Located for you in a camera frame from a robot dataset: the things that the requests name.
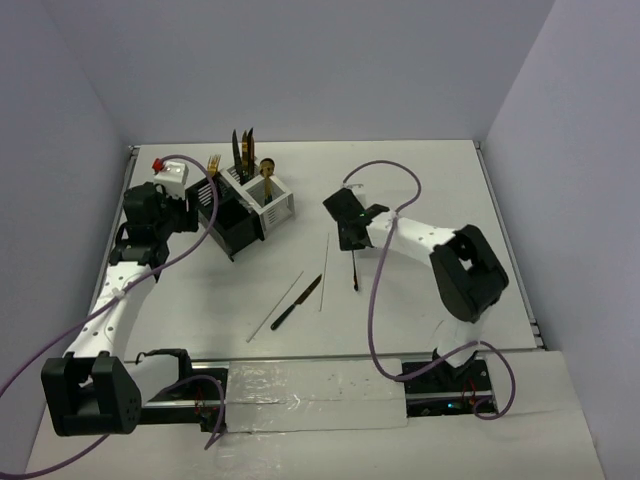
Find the gold knife green handle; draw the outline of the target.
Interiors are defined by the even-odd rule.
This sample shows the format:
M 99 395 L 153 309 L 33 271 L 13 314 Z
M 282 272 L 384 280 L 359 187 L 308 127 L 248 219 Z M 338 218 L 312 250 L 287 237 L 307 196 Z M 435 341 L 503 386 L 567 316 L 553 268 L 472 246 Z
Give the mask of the gold knife green handle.
M 248 151 L 248 134 L 245 130 L 242 135 L 242 152 L 241 152 L 241 165 L 242 165 L 242 181 L 246 183 L 249 179 L 248 175 L 248 163 L 249 163 L 249 151 Z

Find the white chopstick long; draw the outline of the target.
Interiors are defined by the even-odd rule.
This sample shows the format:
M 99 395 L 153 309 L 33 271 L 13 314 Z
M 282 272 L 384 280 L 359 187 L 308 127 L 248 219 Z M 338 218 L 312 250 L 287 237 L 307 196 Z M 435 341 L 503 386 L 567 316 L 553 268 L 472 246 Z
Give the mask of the white chopstick long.
M 269 320 L 269 318 L 276 311 L 276 309 L 279 307 L 279 305 L 282 303 L 282 301 L 286 298 L 286 296 L 289 294 L 289 292 L 293 289 L 293 287 L 296 285 L 296 283 L 301 279 L 301 277 L 303 276 L 304 273 L 305 273 L 304 270 L 302 270 L 298 274 L 298 276 L 295 278 L 295 280 L 290 284 L 290 286 L 285 290 L 285 292 L 282 294 L 282 296 L 277 300 L 277 302 L 275 303 L 273 308 L 267 313 L 265 318 L 263 320 L 261 320 L 261 322 L 254 328 L 254 330 L 251 332 L 251 334 L 245 340 L 245 342 L 247 344 L 250 343 L 255 338 L 255 336 L 260 331 L 260 329 Z

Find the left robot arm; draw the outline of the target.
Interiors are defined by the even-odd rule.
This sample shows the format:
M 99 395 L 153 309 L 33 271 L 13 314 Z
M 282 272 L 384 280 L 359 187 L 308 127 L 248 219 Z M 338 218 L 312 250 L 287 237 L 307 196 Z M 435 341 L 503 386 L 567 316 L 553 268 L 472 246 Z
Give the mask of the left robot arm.
M 41 370 L 57 435 L 129 434 L 154 396 L 164 390 L 179 399 L 194 390 L 196 375 L 184 349 L 151 350 L 152 362 L 132 369 L 122 357 L 143 303 L 168 264 L 170 236 L 199 227 L 197 204 L 192 189 L 174 198 L 152 182 L 125 192 L 125 220 L 98 300 L 64 355 L 48 359 Z

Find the gold knife dark handle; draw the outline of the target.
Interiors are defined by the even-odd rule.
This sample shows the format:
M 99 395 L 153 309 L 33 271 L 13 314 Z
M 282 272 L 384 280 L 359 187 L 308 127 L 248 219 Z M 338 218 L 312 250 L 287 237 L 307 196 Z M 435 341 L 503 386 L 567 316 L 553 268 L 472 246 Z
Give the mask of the gold knife dark handle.
M 308 286 L 307 288 L 296 298 L 296 300 L 286 309 L 284 310 L 279 317 L 274 320 L 270 325 L 270 330 L 277 330 L 282 323 L 289 317 L 289 315 L 300 305 L 302 305 L 306 299 L 313 293 L 313 291 L 317 288 L 322 280 L 323 275 L 318 275 Z

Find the black serrated knife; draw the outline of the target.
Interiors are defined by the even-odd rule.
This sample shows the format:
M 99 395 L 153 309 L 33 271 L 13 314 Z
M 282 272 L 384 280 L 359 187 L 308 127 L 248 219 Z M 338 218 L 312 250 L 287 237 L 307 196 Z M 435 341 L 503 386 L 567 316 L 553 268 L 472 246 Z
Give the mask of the black serrated knife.
M 233 152 L 233 160 L 234 160 L 234 169 L 238 176 L 239 182 L 242 182 L 243 180 L 242 159 L 241 159 L 241 153 L 240 153 L 240 148 L 238 144 L 236 130 L 233 130 L 232 132 L 231 144 L 232 144 L 232 152 Z

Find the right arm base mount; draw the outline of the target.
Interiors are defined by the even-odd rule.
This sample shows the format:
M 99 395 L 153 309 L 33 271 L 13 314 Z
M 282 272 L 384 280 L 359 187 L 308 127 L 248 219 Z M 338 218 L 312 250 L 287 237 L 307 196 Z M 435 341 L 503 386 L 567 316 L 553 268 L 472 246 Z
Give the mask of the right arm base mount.
M 476 359 L 461 375 L 445 373 L 448 364 L 404 383 L 409 418 L 498 413 L 487 364 Z

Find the black spoon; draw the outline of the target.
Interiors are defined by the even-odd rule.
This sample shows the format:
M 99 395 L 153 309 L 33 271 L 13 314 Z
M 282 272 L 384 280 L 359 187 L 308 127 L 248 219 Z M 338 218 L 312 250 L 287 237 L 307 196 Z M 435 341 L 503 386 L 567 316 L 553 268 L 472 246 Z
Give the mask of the black spoon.
M 359 291 L 359 280 L 358 280 L 358 272 L 357 272 L 355 251 L 351 251 L 351 261 L 352 261 L 353 289 L 354 289 L 355 292 L 358 292 Z

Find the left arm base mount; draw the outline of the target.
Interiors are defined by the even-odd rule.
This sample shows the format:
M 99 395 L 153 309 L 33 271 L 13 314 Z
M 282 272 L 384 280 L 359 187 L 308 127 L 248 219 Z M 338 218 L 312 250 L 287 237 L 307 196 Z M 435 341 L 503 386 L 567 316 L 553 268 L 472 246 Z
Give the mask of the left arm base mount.
M 157 394 L 141 411 L 140 425 L 197 425 L 212 433 L 220 415 L 220 394 L 209 380 L 188 384 Z

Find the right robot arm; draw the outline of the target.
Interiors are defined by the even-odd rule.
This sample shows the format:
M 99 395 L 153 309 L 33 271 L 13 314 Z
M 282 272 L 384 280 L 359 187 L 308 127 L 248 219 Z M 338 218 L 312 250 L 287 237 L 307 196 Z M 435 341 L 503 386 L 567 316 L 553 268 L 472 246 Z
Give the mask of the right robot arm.
M 506 270 L 482 231 L 474 225 L 431 226 L 380 204 L 365 207 L 349 188 L 338 190 L 323 205 L 337 224 L 342 251 L 378 249 L 384 261 L 392 250 L 432 270 L 452 323 L 434 351 L 434 377 L 444 390 L 459 389 L 469 378 L 484 315 L 509 285 Z

